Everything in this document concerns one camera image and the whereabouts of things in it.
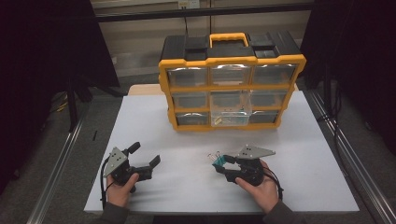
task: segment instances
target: wall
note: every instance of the wall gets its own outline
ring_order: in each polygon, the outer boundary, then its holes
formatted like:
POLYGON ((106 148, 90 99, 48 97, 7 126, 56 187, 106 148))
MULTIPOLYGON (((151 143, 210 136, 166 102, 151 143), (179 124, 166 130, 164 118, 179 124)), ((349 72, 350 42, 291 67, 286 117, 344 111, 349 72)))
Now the wall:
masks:
MULTIPOLYGON (((244 7, 300 2, 307 1, 201 0, 200 7, 210 7, 210 3, 212 7, 244 7)), ((92 0, 92 6, 96 15, 178 9, 174 0, 92 0)), ((186 22, 189 36, 208 35, 210 30, 212 33, 250 34, 288 30, 300 45, 309 15, 310 11, 256 13, 190 17, 186 22)), ((100 27, 119 77, 157 73, 164 39, 168 35, 185 34, 184 18, 103 22, 100 27)))

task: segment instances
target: clear plastic drawer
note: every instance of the clear plastic drawer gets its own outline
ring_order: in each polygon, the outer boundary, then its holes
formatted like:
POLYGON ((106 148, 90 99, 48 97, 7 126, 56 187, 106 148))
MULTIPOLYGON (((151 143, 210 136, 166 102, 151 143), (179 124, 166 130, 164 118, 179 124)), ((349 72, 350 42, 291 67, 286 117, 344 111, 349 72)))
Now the clear plastic drawer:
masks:
POLYGON ((243 64, 224 64, 211 67, 211 84, 236 86, 248 84, 251 67, 243 64))
POLYGON ((208 123, 208 113, 189 112, 176 113, 177 125, 206 125, 208 123))
POLYGON ((194 91, 194 92, 174 92, 172 99, 175 108, 200 108, 207 106, 207 92, 194 91))
POLYGON ((256 110, 251 113, 249 123, 275 123, 277 114, 277 110, 256 110))
POLYGON ((174 87, 195 87, 207 85, 206 67, 180 67, 166 70, 169 83, 174 87))
POLYGON ((252 91, 251 104, 253 106, 282 106, 288 90, 252 91))
POLYGON ((248 125, 250 114, 249 91, 210 92, 210 117, 213 127, 248 125))
POLYGON ((288 84, 296 64, 265 64, 254 69, 253 84, 288 84))

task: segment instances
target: storage organizer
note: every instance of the storage organizer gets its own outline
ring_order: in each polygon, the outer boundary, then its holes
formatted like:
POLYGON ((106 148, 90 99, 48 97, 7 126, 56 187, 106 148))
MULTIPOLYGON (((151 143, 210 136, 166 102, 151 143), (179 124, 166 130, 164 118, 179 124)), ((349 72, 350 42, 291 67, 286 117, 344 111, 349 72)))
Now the storage organizer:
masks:
POLYGON ((170 35, 159 63, 177 131, 276 128, 305 57, 289 32, 170 35))

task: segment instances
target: white table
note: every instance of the white table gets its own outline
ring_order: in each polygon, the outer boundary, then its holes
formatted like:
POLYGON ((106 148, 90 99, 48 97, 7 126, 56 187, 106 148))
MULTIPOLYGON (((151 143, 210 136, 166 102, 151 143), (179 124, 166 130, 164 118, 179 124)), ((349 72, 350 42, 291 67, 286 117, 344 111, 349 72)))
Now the white table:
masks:
MULTIPOLYGON (((359 211, 340 168, 304 95, 293 93, 282 123, 274 130, 218 130, 177 133, 167 118, 164 95, 125 96, 103 160, 113 147, 134 142, 133 166, 148 165, 156 155, 161 163, 150 180, 138 182, 130 210, 152 215, 257 214, 252 198, 224 175, 216 173, 207 155, 236 155, 246 144, 276 151, 263 158, 276 173, 284 203, 298 212, 359 211)), ((100 213, 99 172, 84 211, 100 213)))

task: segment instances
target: hand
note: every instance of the hand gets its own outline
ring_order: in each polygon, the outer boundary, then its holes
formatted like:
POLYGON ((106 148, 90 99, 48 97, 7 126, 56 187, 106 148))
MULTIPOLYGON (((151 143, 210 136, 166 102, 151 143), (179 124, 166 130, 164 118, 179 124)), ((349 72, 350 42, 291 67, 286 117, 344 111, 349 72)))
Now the hand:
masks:
MULTIPOLYGON (((262 166, 268 168, 265 161, 260 160, 262 166)), ((264 172, 270 175, 271 173, 264 169, 264 172)), ((268 214, 279 201, 277 197, 276 183, 268 176, 264 176, 262 183, 254 187, 242 178, 237 177, 235 182, 245 191, 253 196, 254 201, 259 205, 265 214, 268 214)))
POLYGON ((124 186, 114 183, 114 178, 111 175, 107 176, 107 201, 119 207, 128 208, 129 191, 134 187, 139 174, 131 175, 128 182, 124 186))

